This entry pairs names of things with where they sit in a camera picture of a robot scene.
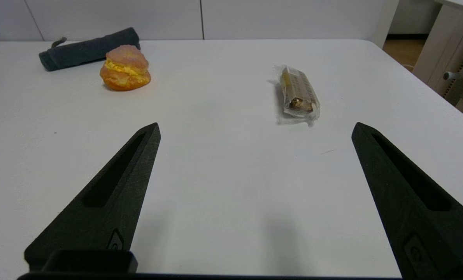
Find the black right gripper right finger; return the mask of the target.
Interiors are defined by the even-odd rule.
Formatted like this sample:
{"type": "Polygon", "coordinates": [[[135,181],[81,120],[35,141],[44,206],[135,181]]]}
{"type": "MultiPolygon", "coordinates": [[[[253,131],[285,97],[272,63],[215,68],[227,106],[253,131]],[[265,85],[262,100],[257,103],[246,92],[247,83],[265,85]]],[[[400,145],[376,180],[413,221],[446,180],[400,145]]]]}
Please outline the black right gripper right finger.
{"type": "Polygon", "coordinates": [[[463,205],[378,130],[351,134],[404,280],[463,280],[463,205]]]}

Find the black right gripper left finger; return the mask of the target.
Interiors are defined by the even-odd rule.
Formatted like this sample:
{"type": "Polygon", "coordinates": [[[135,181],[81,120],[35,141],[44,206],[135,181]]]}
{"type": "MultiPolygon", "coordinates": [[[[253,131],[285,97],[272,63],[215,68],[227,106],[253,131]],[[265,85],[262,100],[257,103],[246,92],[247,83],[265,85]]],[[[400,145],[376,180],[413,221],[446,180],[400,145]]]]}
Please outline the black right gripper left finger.
{"type": "Polygon", "coordinates": [[[58,250],[130,250],[160,140],[153,123],[114,154],[25,249],[30,271],[58,250]]]}

